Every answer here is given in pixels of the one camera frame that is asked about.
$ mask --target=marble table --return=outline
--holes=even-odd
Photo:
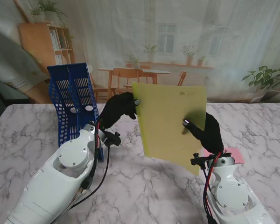
[[[208,104],[226,147],[245,160],[244,177],[280,224],[280,104]],[[123,116],[102,187],[68,212],[63,224],[205,224],[204,179],[167,161],[144,157],[138,122]],[[33,173],[57,150],[53,105],[12,105],[0,118],[0,224]],[[105,170],[100,163],[92,189]]]

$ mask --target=blue plastic basket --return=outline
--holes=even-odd
[[[97,121],[98,108],[86,63],[47,68],[51,75],[49,95],[58,116],[58,143],[61,146],[77,138],[85,124]],[[92,111],[86,110],[89,105],[93,107]]]

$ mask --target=yellow plastic sheet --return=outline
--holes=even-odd
[[[184,118],[204,129],[206,89],[202,86],[164,86],[133,83],[144,155],[185,167],[198,175],[199,166],[192,166],[193,153],[201,143],[182,125]]]

